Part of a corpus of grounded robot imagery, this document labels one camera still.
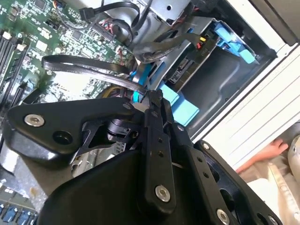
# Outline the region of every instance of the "capacitor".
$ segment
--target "capacitor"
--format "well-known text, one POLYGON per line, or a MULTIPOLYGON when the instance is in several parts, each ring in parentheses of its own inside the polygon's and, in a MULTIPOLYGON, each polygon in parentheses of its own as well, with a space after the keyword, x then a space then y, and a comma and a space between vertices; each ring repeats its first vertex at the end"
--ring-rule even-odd
POLYGON ((23 38, 24 37, 24 33, 23 32, 20 32, 17 34, 17 38, 23 38))
POLYGON ((61 54, 62 48, 56 47, 56 48, 54 49, 54 51, 55 51, 56 54, 61 54))

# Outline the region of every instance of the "screw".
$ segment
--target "screw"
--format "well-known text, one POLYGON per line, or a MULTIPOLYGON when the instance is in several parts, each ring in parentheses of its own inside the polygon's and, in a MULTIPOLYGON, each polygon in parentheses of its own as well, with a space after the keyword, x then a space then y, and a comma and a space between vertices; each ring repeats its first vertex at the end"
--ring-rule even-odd
POLYGON ((157 114, 156 112, 154 112, 154 111, 152 111, 151 114, 152 114, 153 116, 155 116, 155 117, 158 117, 158 114, 157 114))
POLYGON ((271 220, 272 224, 278 225, 277 221, 272 216, 269 215, 269 219, 271 220))
POLYGON ((202 146, 203 146, 206 150, 209 150, 209 149, 210 149, 210 147, 208 146, 207 143, 202 143, 202 146))
POLYGON ((157 198, 159 198, 161 201, 163 201, 165 203, 169 202, 171 199, 170 192, 168 191, 167 188, 165 188, 162 185, 158 185, 155 188, 155 194, 156 194, 157 198))
POLYGON ((131 106, 130 106, 129 104, 127 104, 127 103, 124 103, 123 106, 124 106, 125 108, 127 108, 127 109, 131 109, 131 106))
POLYGON ((229 217, 223 210, 221 210, 221 209, 217 210, 217 217, 221 220, 221 222, 223 224, 229 225, 229 223, 230 223, 229 217))
POLYGON ((180 131, 184 131, 184 127, 182 125, 177 125, 177 127, 180 131))
POLYGON ((133 132, 131 133, 131 137, 132 137, 133 139, 137 138, 138 135, 139 135, 139 133, 138 133, 137 131, 133 131, 133 132))
POLYGON ((41 127, 45 124, 45 120, 43 117, 35 114, 29 114, 25 117, 24 122, 32 127, 41 127))

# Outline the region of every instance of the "blue port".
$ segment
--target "blue port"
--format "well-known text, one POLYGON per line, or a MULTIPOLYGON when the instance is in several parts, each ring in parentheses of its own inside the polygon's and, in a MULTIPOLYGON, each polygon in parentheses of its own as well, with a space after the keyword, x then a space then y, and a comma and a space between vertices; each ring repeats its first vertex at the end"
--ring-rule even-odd
POLYGON ((3 217, 3 222, 9 223, 12 222, 18 212, 16 207, 9 207, 3 217))
POLYGON ((165 85, 164 82, 161 82, 159 89, 163 91, 164 98, 170 102, 171 106, 179 99, 179 95, 165 85))
POLYGON ((187 126, 199 111, 200 110, 187 101, 182 94, 180 94, 179 99, 172 105, 175 121, 184 126, 187 126))
POLYGON ((187 30, 187 33, 192 33, 194 31, 194 28, 190 28, 187 30))
POLYGON ((26 225, 29 221, 29 218, 31 216, 31 212, 29 211, 22 211, 21 215, 19 216, 17 220, 18 225, 26 225))
POLYGON ((250 64, 255 61, 255 55, 253 55, 244 44, 239 41, 238 36, 235 33, 228 31, 221 23, 215 23, 216 27, 214 31, 220 36, 218 46, 224 50, 231 52, 232 54, 241 57, 246 63, 250 64))

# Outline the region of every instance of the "metal bracket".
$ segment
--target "metal bracket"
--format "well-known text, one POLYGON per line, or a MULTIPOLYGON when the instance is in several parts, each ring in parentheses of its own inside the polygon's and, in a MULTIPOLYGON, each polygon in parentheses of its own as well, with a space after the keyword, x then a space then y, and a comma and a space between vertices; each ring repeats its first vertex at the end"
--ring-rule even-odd
POLYGON ((3 136, 8 147, 19 154, 53 166, 64 166, 72 162, 82 145, 85 122, 99 118, 130 119, 134 112, 134 107, 119 97, 21 105, 7 113, 3 136), (24 117, 33 114, 44 123, 37 127, 24 122, 24 117))

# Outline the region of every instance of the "chip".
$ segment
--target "chip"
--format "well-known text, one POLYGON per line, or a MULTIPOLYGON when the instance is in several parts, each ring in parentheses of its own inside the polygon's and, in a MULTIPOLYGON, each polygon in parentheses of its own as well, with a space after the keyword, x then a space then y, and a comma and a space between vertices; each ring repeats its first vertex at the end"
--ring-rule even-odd
POLYGON ((46 43, 44 43, 44 42, 38 40, 38 41, 37 41, 36 47, 37 47, 39 50, 45 52, 45 51, 47 50, 48 45, 47 45, 46 43))
POLYGON ((12 7, 10 10, 11 15, 17 16, 18 15, 18 9, 16 7, 12 7))
POLYGON ((43 11, 45 9, 46 2, 44 2, 43 0, 36 0, 34 5, 43 11))
POLYGON ((83 35, 83 34, 80 33, 79 31, 74 31, 73 34, 72 34, 72 37, 73 37, 75 40, 79 41, 80 38, 82 37, 82 35, 83 35))

